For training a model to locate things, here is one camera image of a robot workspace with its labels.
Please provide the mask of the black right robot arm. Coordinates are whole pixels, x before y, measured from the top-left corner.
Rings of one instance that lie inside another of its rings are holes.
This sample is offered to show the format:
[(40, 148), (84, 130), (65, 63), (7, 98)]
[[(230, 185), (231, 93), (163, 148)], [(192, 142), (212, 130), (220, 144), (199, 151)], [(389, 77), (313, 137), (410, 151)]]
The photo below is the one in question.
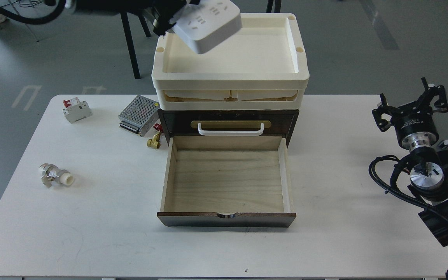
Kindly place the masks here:
[(448, 246), (448, 150), (436, 150), (439, 133), (434, 113), (447, 113), (448, 100), (442, 85), (423, 77), (423, 94), (399, 107), (389, 106), (384, 94), (372, 110), (380, 131), (394, 127), (398, 145), (409, 154), (403, 158), (385, 155), (368, 167), (372, 180), (386, 193), (418, 206), (418, 214), (439, 243)]

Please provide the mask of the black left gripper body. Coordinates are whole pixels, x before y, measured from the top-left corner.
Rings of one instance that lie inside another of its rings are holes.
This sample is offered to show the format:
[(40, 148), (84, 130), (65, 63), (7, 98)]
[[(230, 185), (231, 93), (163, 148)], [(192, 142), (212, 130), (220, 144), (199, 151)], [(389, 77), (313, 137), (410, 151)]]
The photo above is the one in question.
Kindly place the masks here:
[(178, 12), (187, 5), (186, 0), (150, 0), (146, 17), (153, 25), (157, 36), (164, 36), (178, 21)]

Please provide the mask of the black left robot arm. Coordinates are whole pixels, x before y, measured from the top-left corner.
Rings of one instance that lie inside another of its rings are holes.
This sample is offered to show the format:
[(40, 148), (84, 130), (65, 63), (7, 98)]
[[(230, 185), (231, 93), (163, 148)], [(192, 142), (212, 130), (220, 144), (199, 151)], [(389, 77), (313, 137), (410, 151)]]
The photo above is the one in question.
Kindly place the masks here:
[(153, 33), (163, 36), (178, 21), (180, 13), (188, 5), (186, 0), (47, 0), (54, 9), (41, 17), (24, 17), (0, 6), (0, 14), (27, 25), (44, 25), (58, 18), (64, 10), (73, 14), (117, 15), (134, 14), (150, 17)]

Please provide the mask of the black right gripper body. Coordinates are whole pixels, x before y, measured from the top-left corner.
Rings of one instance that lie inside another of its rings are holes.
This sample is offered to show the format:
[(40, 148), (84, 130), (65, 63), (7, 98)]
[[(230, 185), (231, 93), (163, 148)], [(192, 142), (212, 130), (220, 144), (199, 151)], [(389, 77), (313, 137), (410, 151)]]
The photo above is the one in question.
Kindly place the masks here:
[(397, 108), (398, 114), (393, 114), (390, 122), (393, 124), (400, 146), (411, 146), (412, 140), (406, 140), (409, 135), (420, 133), (427, 135), (429, 145), (434, 145), (439, 134), (432, 119), (432, 110), (429, 105), (419, 109), (414, 102)]

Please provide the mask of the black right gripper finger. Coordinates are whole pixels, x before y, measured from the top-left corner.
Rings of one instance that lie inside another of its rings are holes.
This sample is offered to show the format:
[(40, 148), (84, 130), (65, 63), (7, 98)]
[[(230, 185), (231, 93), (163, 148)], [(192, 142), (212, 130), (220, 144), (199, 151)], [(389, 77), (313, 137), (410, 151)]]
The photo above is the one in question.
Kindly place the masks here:
[(386, 114), (390, 117), (393, 117), (393, 114), (396, 113), (396, 108), (388, 105), (387, 99), (384, 94), (380, 94), (379, 97), (381, 102), (376, 109), (372, 110), (372, 115), (378, 129), (380, 129), (381, 132), (385, 132), (391, 126), (393, 126), (393, 124), (391, 124), (391, 122), (387, 119), (383, 119), (382, 116)]
[(416, 115), (432, 115), (433, 113), (448, 113), (448, 101), (443, 85), (429, 85), (425, 77), (421, 78), (425, 91), (415, 101)]

